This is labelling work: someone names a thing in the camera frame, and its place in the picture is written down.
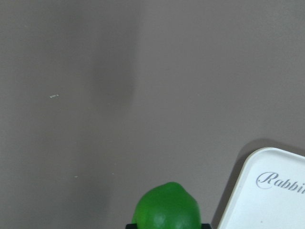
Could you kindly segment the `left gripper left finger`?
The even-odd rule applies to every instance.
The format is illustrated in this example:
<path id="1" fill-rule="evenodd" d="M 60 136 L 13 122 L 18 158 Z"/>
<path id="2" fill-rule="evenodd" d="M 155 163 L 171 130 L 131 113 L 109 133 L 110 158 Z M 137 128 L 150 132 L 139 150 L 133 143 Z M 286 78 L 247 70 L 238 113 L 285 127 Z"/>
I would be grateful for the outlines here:
<path id="1" fill-rule="evenodd" d="M 137 229 L 137 224 L 127 224 L 125 229 Z"/>

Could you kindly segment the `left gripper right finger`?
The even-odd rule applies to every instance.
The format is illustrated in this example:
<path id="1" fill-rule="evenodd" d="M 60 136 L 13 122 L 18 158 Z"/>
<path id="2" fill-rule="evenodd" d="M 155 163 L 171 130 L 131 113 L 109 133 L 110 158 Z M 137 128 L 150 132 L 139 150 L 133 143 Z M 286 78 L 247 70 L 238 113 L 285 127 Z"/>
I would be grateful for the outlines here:
<path id="1" fill-rule="evenodd" d="M 212 227 L 208 223 L 203 223 L 203 224 L 201 224 L 201 229 L 212 229 Z"/>

